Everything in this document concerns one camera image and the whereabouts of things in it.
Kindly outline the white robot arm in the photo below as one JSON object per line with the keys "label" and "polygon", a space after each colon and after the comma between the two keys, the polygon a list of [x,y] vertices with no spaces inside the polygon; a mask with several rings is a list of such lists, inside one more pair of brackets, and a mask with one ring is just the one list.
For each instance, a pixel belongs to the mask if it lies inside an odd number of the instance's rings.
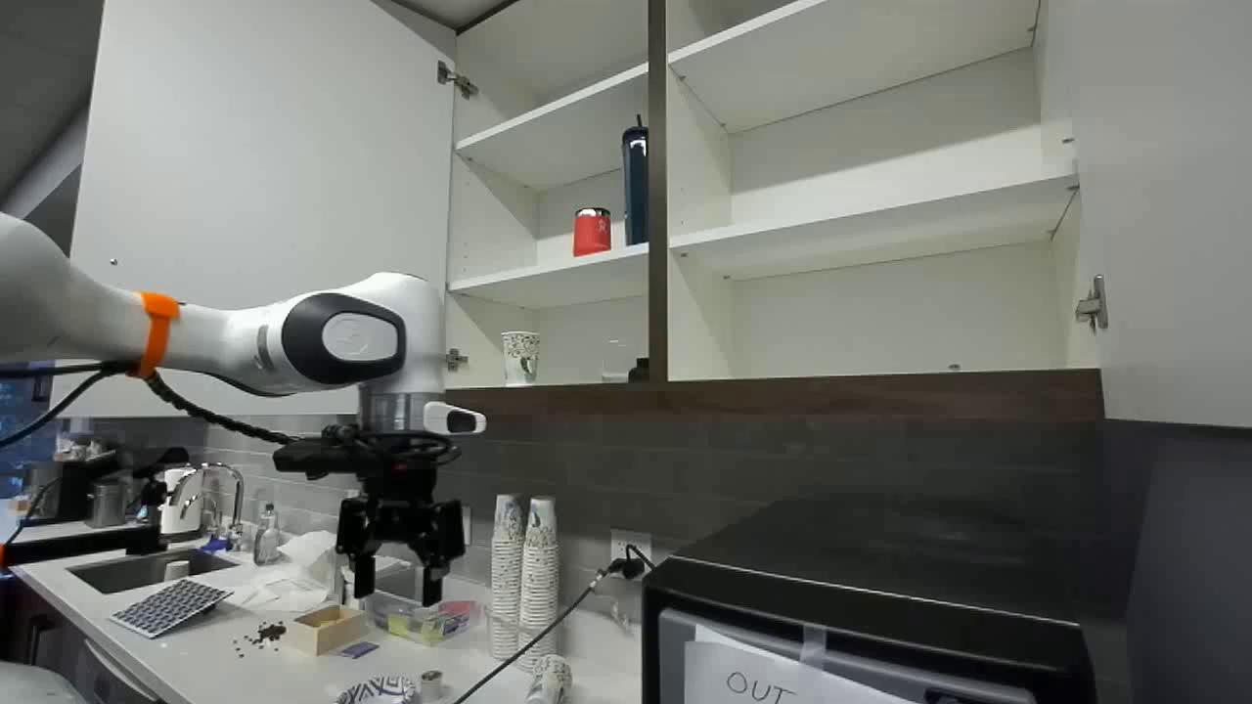
{"label": "white robot arm", "polygon": [[353,589],[376,589],[376,552],[401,545],[422,562],[419,597],[432,606],[466,552],[460,503],[438,501],[438,464],[485,416],[442,399],[442,292],[413,273],[369,273],[254,310],[211,310],[152,291],[122,291],[78,271],[33,224],[0,215],[0,355],[96,359],[174,404],[163,368],[281,399],[359,392],[359,419],[315,438],[277,438],[275,464],[356,472],[340,503],[337,552]]}

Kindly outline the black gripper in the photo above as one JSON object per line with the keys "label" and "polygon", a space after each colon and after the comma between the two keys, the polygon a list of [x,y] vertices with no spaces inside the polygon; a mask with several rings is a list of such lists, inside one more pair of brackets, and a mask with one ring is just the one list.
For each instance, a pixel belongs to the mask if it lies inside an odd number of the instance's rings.
{"label": "black gripper", "polygon": [[419,601],[442,601],[444,568],[466,552],[460,503],[438,501],[451,443],[401,445],[362,464],[362,494],[340,503],[337,548],[353,562],[353,595],[376,595],[376,552],[401,545],[419,554]]}

